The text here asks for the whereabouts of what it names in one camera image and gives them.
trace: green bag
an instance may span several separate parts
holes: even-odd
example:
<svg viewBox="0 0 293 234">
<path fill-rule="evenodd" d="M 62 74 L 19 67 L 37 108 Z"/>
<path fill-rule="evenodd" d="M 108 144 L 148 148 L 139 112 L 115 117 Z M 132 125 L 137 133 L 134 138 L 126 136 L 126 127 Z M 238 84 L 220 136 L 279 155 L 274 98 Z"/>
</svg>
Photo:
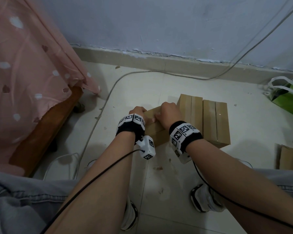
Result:
<svg viewBox="0 0 293 234">
<path fill-rule="evenodd" d="M 285 86 L 274 86 L 272 84 L 275 80 L 280 79 L 287 81 L 287 84 Z M 268 83 L 268 86 L 268 91 L 266 91 L 265 94 L 269 96 L 270 100 L 279 107 L 293 114 L 293 80 L 290 80 L 285 76 L 278 76 L 272 78 Z"/>
</svg>

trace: wall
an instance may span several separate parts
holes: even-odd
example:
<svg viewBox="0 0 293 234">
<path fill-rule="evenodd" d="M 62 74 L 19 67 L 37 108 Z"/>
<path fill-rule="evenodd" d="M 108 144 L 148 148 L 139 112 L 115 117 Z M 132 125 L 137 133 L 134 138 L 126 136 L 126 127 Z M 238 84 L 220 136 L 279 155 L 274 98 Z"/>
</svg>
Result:
<svg viewBox="0 0 293 234">
<path fill-rule="evenodd" d="M 293 0 L 42 2 L 70 43 L 216 62 L 241 56 L 293 8 Z M 242 63 L 293 70 L 293 14 Z"/>
</svg>

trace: polka dot fabric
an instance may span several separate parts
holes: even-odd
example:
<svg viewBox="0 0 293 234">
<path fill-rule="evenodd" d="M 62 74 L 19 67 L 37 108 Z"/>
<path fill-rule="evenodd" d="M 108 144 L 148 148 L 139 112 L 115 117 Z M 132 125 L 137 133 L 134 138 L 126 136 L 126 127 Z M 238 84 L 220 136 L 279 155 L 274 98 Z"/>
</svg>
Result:
<svg viewBox="0 0 293 234">
<path fill-rule="evenodd" d="M 43 115 L 71 95 L 69 86 L 100 88 L 34 0 L 0 0 L 0 171 Z"/>
</svg>

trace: person's right arm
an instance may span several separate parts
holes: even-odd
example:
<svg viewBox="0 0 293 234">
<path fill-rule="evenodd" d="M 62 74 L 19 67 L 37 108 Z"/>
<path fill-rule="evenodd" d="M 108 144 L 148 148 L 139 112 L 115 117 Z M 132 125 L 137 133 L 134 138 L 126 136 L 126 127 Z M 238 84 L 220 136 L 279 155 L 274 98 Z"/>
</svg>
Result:
<svg viewBox="0 0 293 234">
<path fill-rule="evenodd" d="M 174 103 L 163 103 L 155 115 L 166 130 L 182 120 Z M 245 166 L 204 139 L 186 147 L 206 181 L 235 202 L 293 225 L 293 198 L 266 177 Z M 248 233 L 293 233 L 293 229 L 242 209 L 226 200 L 226 208 Z"/>
</svg>

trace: denim pants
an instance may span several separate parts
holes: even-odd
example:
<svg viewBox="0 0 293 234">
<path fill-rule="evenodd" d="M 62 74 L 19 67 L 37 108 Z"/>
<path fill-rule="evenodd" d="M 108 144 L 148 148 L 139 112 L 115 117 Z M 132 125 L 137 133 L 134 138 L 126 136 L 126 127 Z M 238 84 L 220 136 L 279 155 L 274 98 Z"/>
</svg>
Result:
<svg viewBox="0 0 293 234">
<path fill-rule="evenodd" d="M 293 171 L 255 170 L 293 197 Z M 46 182 L 0 173 L 0 234 L 39 234 L 77 182 Z"/>
</svg>

